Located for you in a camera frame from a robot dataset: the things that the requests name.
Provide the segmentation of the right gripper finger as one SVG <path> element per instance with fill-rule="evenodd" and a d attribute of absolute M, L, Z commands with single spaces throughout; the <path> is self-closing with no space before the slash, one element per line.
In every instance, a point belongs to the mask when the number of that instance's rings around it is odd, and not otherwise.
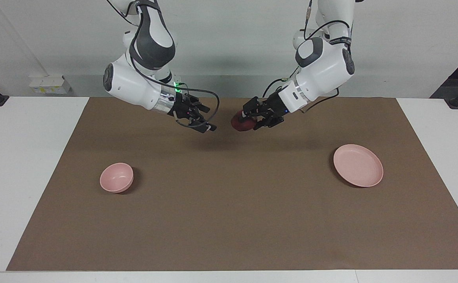
<path fill-rule="evenodd" d="M 218 127 L 214 124 L 208 123 L 204 118 L 187 118 L 188 124 L 180 122 L 180 118 L 176 118 L 177 124 L 180 126 L 193 129 L 199 133 L 206 133 L 207 131 L 216 131 Z"/>
<path fill-rule="evenodd" d="M 189 99 L 188 114 L 189 115 L 201 115 L 202 113 L 209 113 L 211 110 L 206 105 L 202 104 L 198 99 Z"/>

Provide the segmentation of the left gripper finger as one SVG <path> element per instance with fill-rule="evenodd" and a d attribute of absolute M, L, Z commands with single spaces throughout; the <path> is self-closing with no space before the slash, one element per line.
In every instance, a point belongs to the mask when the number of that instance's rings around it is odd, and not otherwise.
<path fill-rule="evenodd" d="M 243 117 L 258 116 L 261 108 L 261 101 L 259 97 L 255 96 L 243 105 Z"/>
<path fill-rule="evenodd" d="M 258 130 L 262 127 L 268 127 L 272 128 L 275 127 L 276 125 L 284 122 L 284 118 L 281 116 L 269 116 L 269 117 L 262 117 L 261 120 L 258 120 L 253 127 L 253 130 Z"/>

